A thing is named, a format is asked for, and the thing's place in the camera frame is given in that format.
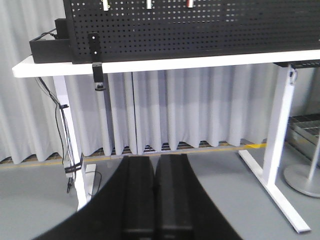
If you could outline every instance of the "black cable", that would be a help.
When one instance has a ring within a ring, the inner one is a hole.
[[[50,36],[54,37],[54,39],[58,39],[58,35],[54,34],[52,32],[44,32],[44,33],[41,34],[41,37],[44,37],[47,34],[49,34]]]
[[[58,129],[59,138],[60,138],[60,142],[61,142],[61,146],[62,146],[62,162],[61,163],[63,165],[64,161],[65,161],[65,146],[64,146],[64,142],[62,140],[61,132],[60,132],[59,125],[58,125],[57,108],[58,108],[58,105],[56,104],[55,105],[55,124],[56,124],[56,128]]]
[[[57,97],[50,91],[50,89],[48,88],[48,86],[46,85],[46,83],[44,82],[44,80],[41,77],[36,78],[36,82],[37,82],[38,86],[40,87],[40,89],[47,96],[49,96],[52,99],[52,101],[55,103],[55,123],[56,123],[56,127],[57,127],[57,130],[58,130],[58,133],[59,133],[61,146],[62,146],[62,165],[64,164],[64,160],[65,160],[65,147],[64,147],[64,142],[62,140],[62,134],[61,134],[61,131],[60,131],[59,125],[58,125],[57,107],[59,107],[59,109],[60,109],[62,120],[63,120],[64,131],[65,131],[65,136],[66,136],[66,149],[67,149],[67,153],[68,153],[69,158],[70,158],[70,163],[71,163],[71,166],[75,166],[76,165],[75,164],[75,158],[74,158],[74,153],[73,153],[72,144],[71,144],[71,138],[70,138],[70,133],[69,133],[68,122],[67,122],[67,119],[66,119],[66,116],[65,116],[65,112],[64,112],[64,106],[62,106],[60,104],[60,102],[57,99]],[[73,172],[73,178],[74,178],[74,181],[76,181],[76,178],[77,178],[76,171]]]
[[[101,185],[101,180],[102,180],[102,174],[101,174],[101,172],[99,172],[97,170],[96,171],[86,171],[85,173],[86,174],[95,173],[95,174],[99,174],[100,175],[100,181],[99,181],[98,189],[96,190],[95,194],[90,194],[89,193],[90,196],[94,197],[99,192],[100,185]]]
[[[47,95],[49,96],[52,101],[55,103],[55,124],[56,124],[56,128],[58,130],[59,133],[59,138],[60,138],[60,142],[61,142],[61,146],[62,146],[62,165],[64,164],[64,160],[65,160],[65,146],[64,146],[64,142],[62,140],[62,134],[59,128],[59,124],[58,124],[58,117],[57,117],[57,108],[60,108],[60,102],[55,98],[55,96],[53,95],[53,93],[50,91],[50,89],[47,87],[46,83],[43,81],[43,79],[41,77],[36,78],[36,83],[38,84],[38,86],[40,87],[40,89]]]

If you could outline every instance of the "black clamp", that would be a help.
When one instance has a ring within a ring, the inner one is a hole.
[[[68,104],[60,105],[59,108],[62,109],[67,109],[69,106]]]
[[[104,87],[104,72],[102,70],[101,62],[92,63],[93,70],[93,80],[96,83],[96,91],[104,91],[106,88]]]
[[[83,163],[83,158],[81,157],[80,158],[80,162],[73,165],[73,166],[69,166],[69,167],[65,167],[64,168],[64,172],[66,174],[69,174],[69,173],[75,173],[76,171],[80,170],[82,168],[82,163]]]
[[[72,177],[69,177],[68,179],[68,184],[67,184],[67,187],[66,187],[66,193],[70,193],[70,190],[71,188],[75,185],[75,181]]]

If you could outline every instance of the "gray curtain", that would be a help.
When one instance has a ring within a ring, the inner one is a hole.
[[[55,106],[33,78],[18,79],[11,68],[30,52],[29,40],[54,28],[64,17],[62,0],[0,0],[0,161],[20,163],[36,154],[44,161],[62,153]],[[299,71],[292,115],[303,114],[313,69]],[[241,139],[261,143],[277,76],[273,64],[194,68],[108,75],[105,105],[91,75],[66,77],[76,132],[85,156],[102,148],[121,155],[125,146],[141,154],[146,145],[175,150],[180,141],[198,147]],[[54,91],[52,78],[46,78]]]

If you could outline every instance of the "white tabletop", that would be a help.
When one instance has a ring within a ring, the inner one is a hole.
[[[104,62],[102,64],[102,70],[104,73],[125,73],[317,59],[320,59],[320,49],[158,60]],[[25,60],[14,66],[12,71],[16,78],[88,75],[93,73],[91,63],[72,64],[71,62],[59,62],[37,64],[34,62],[32,56],[28,56]]]

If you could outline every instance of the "table frame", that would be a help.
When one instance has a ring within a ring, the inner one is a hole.
[[[125,73],[262,64],[273,62],[306,61],[316,60],[319,59],[319,57],[320,50],[284,51],[193,58],[104,62],[102,63],[102,70],[103,73]],[[32,56],[27,57],[21,63],[17,64],[12,68],[12,71],[16,78],[53,76],[59,101],[61,104],[68,105],[68,91],[65,78],[63,76],[89,75],[93,73],[91,64],[72,64],[71,62],[35,64]],[[263,169],[248,151],[241,150],[239,151],[239,154],[258,178],[260,183],[264,186],[268,194],[279,206],[294,229],[298,233],[302,233],[310,231],[310,227],[305,223],[302,217],[297,213],[294,207],[275,185],[295,85],[291,72],[293,72],[291,66],[288,68],[280,68],[279,70],[268,131],[268,144],[264,155]],[[73,154],[77,157],[77,163],[80,161],[81,148],[78,144],[79,141],[77,141],[76,131],[73,125],[72,111],[70,108],[67,111],[66,118],[71,134],[71,144],[74,149]],[[87,194],[88,187],[86,183],[87,177],[85,176],[85,172],[83,169],[77,172],[80,172],[80,174],[77,174],[75,187],[77,189],[77,196],[79,199],[78,209],[80,209],[84,206],[84,204],[86,204],[86,201],[90,200],[90,198]]]

